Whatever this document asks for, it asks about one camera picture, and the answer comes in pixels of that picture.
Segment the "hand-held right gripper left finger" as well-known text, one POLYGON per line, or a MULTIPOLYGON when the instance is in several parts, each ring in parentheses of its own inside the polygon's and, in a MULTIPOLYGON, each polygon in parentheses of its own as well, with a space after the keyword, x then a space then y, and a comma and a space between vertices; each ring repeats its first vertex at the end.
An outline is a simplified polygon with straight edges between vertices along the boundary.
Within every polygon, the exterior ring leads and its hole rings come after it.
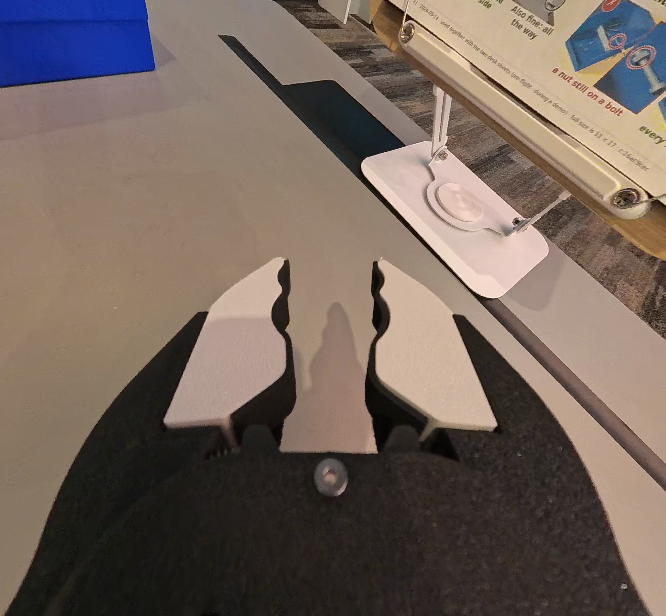
POLYGON ((215 427, 228 448, 252 425, 281 437, 296 403, 289 293, 290 263, 277 257, 213 303, 165 413, 168 429, 215 427))

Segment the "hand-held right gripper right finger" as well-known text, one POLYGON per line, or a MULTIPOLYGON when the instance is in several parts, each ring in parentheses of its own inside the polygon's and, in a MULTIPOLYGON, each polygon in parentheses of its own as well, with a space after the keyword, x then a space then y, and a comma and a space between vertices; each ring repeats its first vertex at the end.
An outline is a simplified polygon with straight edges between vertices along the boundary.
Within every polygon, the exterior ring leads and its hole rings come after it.
POLYGON ((471 329, 425 285, 385 259, 372 266, 366 407, 378 451, 392 434, 425 451, 462 451, 497 439, 498 422, 463 329, 471 329))

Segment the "blue plastic bin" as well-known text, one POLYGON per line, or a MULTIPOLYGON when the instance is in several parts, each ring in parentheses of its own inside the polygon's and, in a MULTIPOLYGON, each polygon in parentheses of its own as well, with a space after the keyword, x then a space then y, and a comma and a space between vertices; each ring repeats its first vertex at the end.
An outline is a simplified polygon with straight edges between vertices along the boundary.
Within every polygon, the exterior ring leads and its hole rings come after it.
POLYGON ((1 87, 154 71, 145 0, 1 0, 1 87))

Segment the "wooden document stand white base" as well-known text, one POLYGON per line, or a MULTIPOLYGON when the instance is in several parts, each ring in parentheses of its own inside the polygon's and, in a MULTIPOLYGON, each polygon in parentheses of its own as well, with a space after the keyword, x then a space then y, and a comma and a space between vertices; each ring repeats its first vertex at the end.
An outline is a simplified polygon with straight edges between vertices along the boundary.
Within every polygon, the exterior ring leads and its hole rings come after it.
POLYGON ((386 0, 371 0, 380 38, 434 84, 431 140, 367 157, 362 173, 437 256, 473 292, 504 296, 548 255, 534 227, 570 196, 645 253, 665 260, 665 194, 637 183, 479 71, 386 0), (530 217, 503 200, 450 151, 448 120, 455 99, 487 123, 564 191, 530 217))

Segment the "printed instruction sheet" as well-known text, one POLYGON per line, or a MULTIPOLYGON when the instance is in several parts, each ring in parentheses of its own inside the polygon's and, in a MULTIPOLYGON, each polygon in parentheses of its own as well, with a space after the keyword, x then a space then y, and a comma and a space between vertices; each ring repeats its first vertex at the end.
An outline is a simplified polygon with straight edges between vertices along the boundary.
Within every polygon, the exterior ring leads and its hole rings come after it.
POLYGON ((386 1, 648 194, 665 194, 665 0, 386 1))

